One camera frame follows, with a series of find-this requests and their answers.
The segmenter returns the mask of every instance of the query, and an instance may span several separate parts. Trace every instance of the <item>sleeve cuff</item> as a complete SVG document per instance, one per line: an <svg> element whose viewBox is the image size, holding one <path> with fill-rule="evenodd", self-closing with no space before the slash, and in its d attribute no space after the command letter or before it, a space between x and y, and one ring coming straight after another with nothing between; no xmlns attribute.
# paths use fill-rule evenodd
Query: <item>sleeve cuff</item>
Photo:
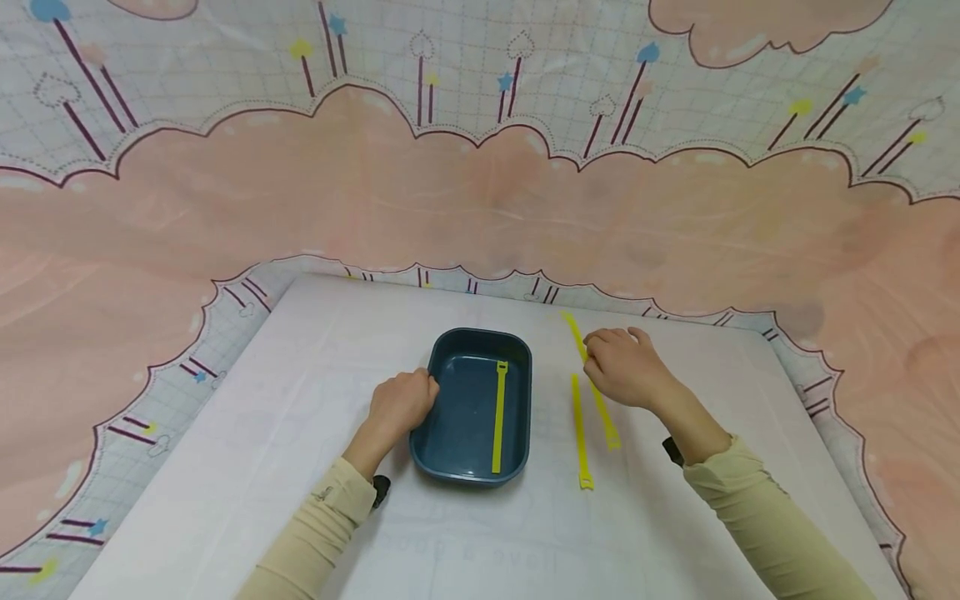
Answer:
<svg viewBox="0 0 960 600"><path fill-rule="evenodd" d="M763 462L739 436L731 438L727 450L698 465L684 466L684 479L707 503L746 490L769 477Z"/></svg>
<svg viewBox="0 0 960 600"><path fill-rule="evenodd" d="M359 526L370 514L376 489L343 457L338 457L307 498L325 504Z"/></svg>

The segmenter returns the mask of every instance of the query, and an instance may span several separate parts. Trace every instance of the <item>hand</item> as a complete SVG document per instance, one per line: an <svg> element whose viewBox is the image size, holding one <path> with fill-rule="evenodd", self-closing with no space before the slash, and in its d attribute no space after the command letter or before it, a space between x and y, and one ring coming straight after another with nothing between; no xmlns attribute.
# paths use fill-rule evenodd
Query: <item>hand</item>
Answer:
<svg viewBox="0 0 960 600"><path fill-rule="evenodd" d="M642 329L597 329L584 340L584 372L604 395L626 406L657 412L660 404L689 390L663 361Z"/></svg>
<svg viewBox="0 0 960 600"><path fill-rule="evenodd" d="M439 392L440 385L424 368L398 373L373 390L367 423L393 445L423 422Z"/></svg>
<svg viewBox="0 0 960 600"><path fill-rule="evenodd" d="M368 480L380 461L433 408L440 385L426 369L402 372L373 390L370 413L353 435L344 458Z"/></svg>

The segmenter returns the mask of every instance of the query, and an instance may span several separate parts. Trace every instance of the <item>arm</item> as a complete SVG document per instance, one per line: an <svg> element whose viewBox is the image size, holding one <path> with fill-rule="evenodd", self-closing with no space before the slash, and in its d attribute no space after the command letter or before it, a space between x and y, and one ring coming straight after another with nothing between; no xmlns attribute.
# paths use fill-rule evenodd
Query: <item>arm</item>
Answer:
<svg viewBox="0 0 960 600"><path fill-rule="evenodd" d="M640 329L587 336L584 371L606 396L653 412L684 456L684 479L727 526L780 600L875 598L853 567L784 492L763 463L713 419L663 365Z"/></svg>
<svg viewBox="0 0 960 600"><path fill-rule="evenodd" d="M423 421L439 391L424 369L377 386L367 420L260 559L237 594L239 600L320 597L337 558L370 513L377 467Z"/></svg>

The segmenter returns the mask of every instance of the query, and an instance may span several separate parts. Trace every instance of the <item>wrist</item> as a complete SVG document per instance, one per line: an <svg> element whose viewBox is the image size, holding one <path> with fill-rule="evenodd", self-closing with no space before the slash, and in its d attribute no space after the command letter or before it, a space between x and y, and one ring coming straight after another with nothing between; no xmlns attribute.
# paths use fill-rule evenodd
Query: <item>wrist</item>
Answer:
<svg viewBox="0 0 960 600"><path fill-rule="evenodd" d="M395 434L375 422L365 420L353 434L353 439L344 450L343 458L370 481L395 444Z"/></svg>
<svg viewBox="0 0 960 600"><path fill-rule="evenodd" d="M661 421L681 418L700 405L700 400L683 383L656 395L650 403L650 412Z"/></svg>

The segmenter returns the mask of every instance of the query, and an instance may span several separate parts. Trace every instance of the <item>beige sleeve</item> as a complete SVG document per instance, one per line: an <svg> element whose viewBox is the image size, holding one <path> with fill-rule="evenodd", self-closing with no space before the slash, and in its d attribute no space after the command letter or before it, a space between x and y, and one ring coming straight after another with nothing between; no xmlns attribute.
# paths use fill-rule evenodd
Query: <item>beige sleeve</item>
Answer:
<svg viewBox="0 0 960 600"><path fill-rule="evenodd" d="M753 452L733 437L729 450L684 478L713 509L747 561L779 599L868 600L874 594Z"/></svg>
<svg viewBox="0 0 960 600"><path fill-rule="evenodd" d="M317 600L337 558L370 514L376 490L338 458L260 559L237 598Z"/></svg>

